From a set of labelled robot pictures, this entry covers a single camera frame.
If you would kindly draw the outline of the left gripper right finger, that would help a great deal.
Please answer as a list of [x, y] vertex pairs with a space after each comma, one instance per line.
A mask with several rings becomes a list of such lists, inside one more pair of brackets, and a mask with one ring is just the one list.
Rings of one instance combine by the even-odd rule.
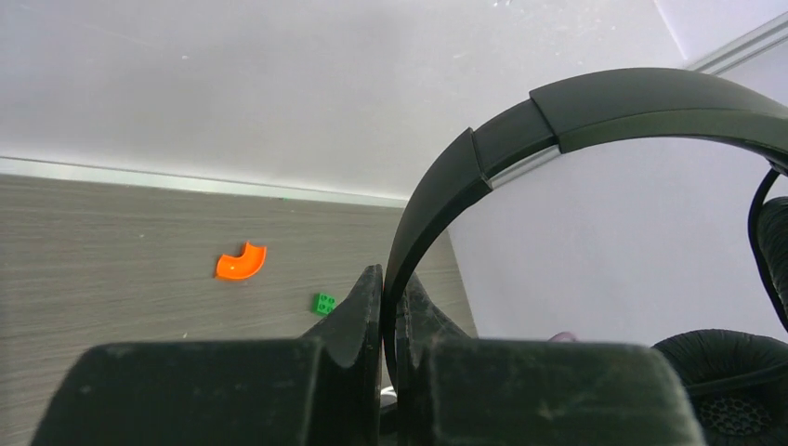
[[652, 348], [479, 339], [411, 278], [397, 307], [401, 445], [701, 445]]

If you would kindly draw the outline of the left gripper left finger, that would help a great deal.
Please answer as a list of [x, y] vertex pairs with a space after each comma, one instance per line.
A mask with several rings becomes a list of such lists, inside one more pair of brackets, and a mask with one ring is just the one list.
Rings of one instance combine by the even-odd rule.
[[114, 343], [67, 372], [36, 445], [375, 445], [383, 272], [301, 336]]

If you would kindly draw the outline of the black small headphones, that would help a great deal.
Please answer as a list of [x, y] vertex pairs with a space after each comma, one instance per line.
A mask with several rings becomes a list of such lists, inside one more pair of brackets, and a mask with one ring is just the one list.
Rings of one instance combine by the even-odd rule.
[[[787, 319], [787, 202], [767, 199], [787, 173], [787, 110], [725, 79], [677, 69], [593, 72], [535, 89], [462, 133], [430, 166], [407, 203], [390, 250], [380, 311], [387, 370], [398, 396], [397, 307], [428, 248], [450, 223], [508, 177], [559, 154], [636, 138], [697, 138], [752, 151], [770, 169], [748, 214], [759, 275]], [[677, 375], [701, 445], [787, 441], [787, 346], [726, 330], [676, 335], [652, 348]], [[397, 429], [397, 403], [385, 422]]]

